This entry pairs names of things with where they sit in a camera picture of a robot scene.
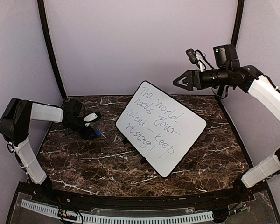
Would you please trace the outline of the white whiteboard black frame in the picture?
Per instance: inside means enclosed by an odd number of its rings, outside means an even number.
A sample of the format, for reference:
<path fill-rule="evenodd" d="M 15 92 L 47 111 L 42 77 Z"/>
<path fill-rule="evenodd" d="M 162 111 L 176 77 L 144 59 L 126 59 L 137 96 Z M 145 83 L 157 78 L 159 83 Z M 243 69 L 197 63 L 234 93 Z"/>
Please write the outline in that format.
<path fill-rule="evenodd" d="M 116 127 L 161 176 L 168 177 L 206 129 L 201 116 L 143 81 Z"/>

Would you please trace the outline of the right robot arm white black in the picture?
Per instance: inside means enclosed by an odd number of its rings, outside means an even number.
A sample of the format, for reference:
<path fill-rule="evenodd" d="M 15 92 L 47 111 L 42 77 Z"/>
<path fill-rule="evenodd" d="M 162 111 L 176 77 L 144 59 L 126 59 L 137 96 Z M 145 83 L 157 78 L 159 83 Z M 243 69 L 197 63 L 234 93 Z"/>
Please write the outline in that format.
<path fill-rule="evenodd" d="M 187 70 L 173 81 L 173 85 L 188 91 L 194 89 L 215 89 L 219 86 L 239 88 L 280 123 L 280 90 L 271 79 L 253 65 L 241 66 L 234 45 L 227 44 L 213 48 L 217 68 L 214 68 L 199 50 L 185 51 L 189 61 L 197 66 Z M 280 146 L 259 164 L 240 175 L 229 191 L 229 199 L 238 203 L 254 187 L 280 173 Z"/>

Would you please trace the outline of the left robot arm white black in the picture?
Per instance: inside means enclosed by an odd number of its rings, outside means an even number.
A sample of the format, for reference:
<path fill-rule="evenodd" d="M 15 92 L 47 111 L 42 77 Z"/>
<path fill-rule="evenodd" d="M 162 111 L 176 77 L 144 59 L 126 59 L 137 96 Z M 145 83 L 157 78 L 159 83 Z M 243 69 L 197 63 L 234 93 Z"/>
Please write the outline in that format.
<path fill-rule="evenodd" d="M 9 152 L 14 153 L 19 166 L 26 172 L 30 181 L 37 185 L 50 182 L 40 166 L 30 145 L 29 127 L 32 120 L 61 123 L 80 135 L 84 140 L 100 136 L 90 123 L 100 119 L 99 113 L 80 116 L 84 105 L 71 99 L 64 108 L 38 103 L 30 100 L 12 98 L 0 119 L 0 133 L 7 142 Z"/>

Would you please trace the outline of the blue whiteboard eraser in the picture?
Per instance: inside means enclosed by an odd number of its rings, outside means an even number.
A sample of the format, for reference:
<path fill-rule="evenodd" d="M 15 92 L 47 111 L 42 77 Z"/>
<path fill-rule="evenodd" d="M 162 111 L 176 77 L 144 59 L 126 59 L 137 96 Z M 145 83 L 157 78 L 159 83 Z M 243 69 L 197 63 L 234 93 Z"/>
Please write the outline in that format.
<path fill-rule="evenodd" d="M 94 133 L 95 133 L 95 136 L 96 136 L 96 137 L 101 136 L 101 132 L 100 132 L 99 130 L 95 130 Z"/>

